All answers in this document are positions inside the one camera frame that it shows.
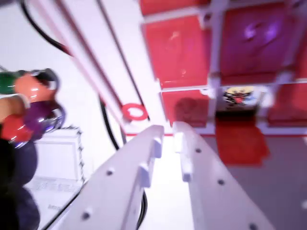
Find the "colorful toy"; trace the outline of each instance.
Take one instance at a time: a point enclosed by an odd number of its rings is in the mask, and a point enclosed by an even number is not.
[[[50,69],[0,73],[1,138],[16,147],[62,126],[65,111],[55,101],[59,80]]]

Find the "red surface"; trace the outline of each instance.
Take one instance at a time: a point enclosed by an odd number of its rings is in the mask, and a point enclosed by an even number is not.
[[[218,152],[226,165],[261,165],[269,155],[264,135],[255,119],[215,120]]]
[[[295,22],[283,3],[230,10],[225,15],[221,43],[221,73],[248,83],[273,80],[291,43]]]
[[[162,97],[171,125],[184,121],[193,127],[206,126],[209,98],[199,90],[163,92]]]
[[[1,131],[2,139],[14,142],[23,142],[29,141],[32,134],[33,131],[24,125],[22,116],[10,115],[7,116],[3,121]]]
[[[143,15],[147,15],[209,2],[210,0],[140,0],[140,5]]]
[[[221,85],[247,85],[247,84],[261,84],[271,83],[275,80],[275,73],[262,73],[240,76],[222,76]]]
[[[307,33],[305,34],[302,45],[299,49],[295,78],[307,78]]]
[[[307,126],[307,83],[285,84],[268,112],[271,126]]]
[[[197,16],[145,24],[143,32],[162,88],[207,84],[211,31],[200,28]]]
[[[141,116],[132,116],[129,112],[129,109],[131,109],[131,108],[140,109],[140,110],[142,110],[143,114]],[[142,121],[142,120],[146,120],[148,118],[148,113],[147,113],[146,109],[144,108],[144,106],[141,105],[141,104],[135,104],[135,103],[125,104],[125,105],[123,105],[121,110],[122,110],[124,116],[129,120]]]

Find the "red circular handle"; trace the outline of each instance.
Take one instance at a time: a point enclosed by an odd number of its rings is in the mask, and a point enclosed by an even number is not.
[[[142,110],[143,114],[141,116],[132,116],[129,112],[129,109],[131,109],[131,108],[140,109],[140,110]],[[129,120],[142,121],[142,120],[145,120],[145,119],[148,118],[148,113],[147,113],[146,109],[144,108],[144,106],[141,105],[141,104],[135,104],[135,103],[125,104],[125,105],[123,105],[121,110],[122,110],[124,116]]]

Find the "green ball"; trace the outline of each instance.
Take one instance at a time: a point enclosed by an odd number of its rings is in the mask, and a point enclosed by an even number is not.
[[[0,72],[0,94],[15,93],[15,81],[19,78],[15,72]]]

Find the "black cable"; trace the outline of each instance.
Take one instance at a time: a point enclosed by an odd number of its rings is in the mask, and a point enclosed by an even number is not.
[[[109,123],[109,119],[108,119],[107,114],[106,114],[106,106],[102,101],[100,101],[100,106],[101,106],[101,111],[102,111],[102,114],[103,114],[103,117],[104,117],[106,129],[107,129],[107,132],[109,134],[109,137],[110,137],[114,147],[116,148],[116,150],[119,150],[119,146],[118,146],[118,144],[115,140],[115,137],[112,133],[110,123]],[[139,229],[139,227],[141,226],[141,224],[144,221],[145,215],[147,213],[147,207],[148,207],[147,196],[146,196],[146,193],[144,192],[143,197],[142,197],[141,212],[140,212],[139,220],[138,220],[138,223],[137,223],[137,229]]]
[[[109,137],[114,145],[114,148],[116,150],[119,150],[119,146],[115,140],[115,137],[113,135],[113,132],[111,130],[111,126],[110,126],[110,123],[109,123],[109,119],[107,117],[107,114],[106,114],[106,106],[105,104],[100,100],[100,107],[101,107],[101,112],[102,112],[102,115],[104,117],[104,121],[105,121],[105,125],[106,125],[106,130],[107,130],[107,133],[109,134]]]
[[[141,204],[141,213],[139,216],[139,220],[138,223],[136,225],[136,229],[139,229],[141,224],[143,223],[146,213],[147,213],[147,207],[148,207],[148,203],[147,203],[147,196],[145,191],[143,192],[143,198],[142,198],[142,204]]]
[[[67,49],[65,48],[65,46],[57,41],[55,41],[54,39],[52,39],[50,36],[48,36],[37,24],[36,22],[34,22],[32,16],[30,15],[29,13],[29,10],[28,10],[28,7],[27,7],[27,4],[26,4],[26,0],[20,0],[20,6],[22,8],[22,11],[25,15],[25,17],[27,18],[28,22],[33,26],[33,28],[49,43],[51,44],[52,46],[54,46],[55,48],[61,50],[62,52],[68,54],[71,56],[71,54],[67,51]],[[111,127],[110,127],[110,123],[109,123],[109,120],[108,120],[108,117],[107,117],[107,114],[106,114],[106,106],[105,104],[100,101],[100,105],[101,105],[101,111],[102,111],[102,114],[103,114],[103,117],[104,117],[104,121],[105,121],[105,125],[106,125],[106,129],[107,129],[107,132],[109,134],[109,137],[114,145],[114,148],[116,150],[119,149],[119,146],[114,138],[114,135],[113,135],[113,132],[111,130]],[[143,193],[143,197],[142,197],[142,204],[141,204],[141,213],[140,213],[140,216],[139,216],[139,220],[138,220],[138,223],[137,223],[137,229],[139,229],[139,227],[141,226],[142,222],[144,221],[144,218],[145,218],[145,215],[146,215],[146,212],[147,212],[147,207],[148,207],[148,202],[147,202],[147,196],[146,196],[146,193],[144,192]]]
[[[28,22],[34,27],[34,29],[51,45],[53,45],[55,48],[59,49],[60,51],[70,55],[65,48],[65,46],[56,40],[52,39],[50,36],[48,36],[37,24],[34,22],[32,16],[30,15],[29,9],[26,4],[26,0],[20,0],[20,6],[21,9],[27,18]]]

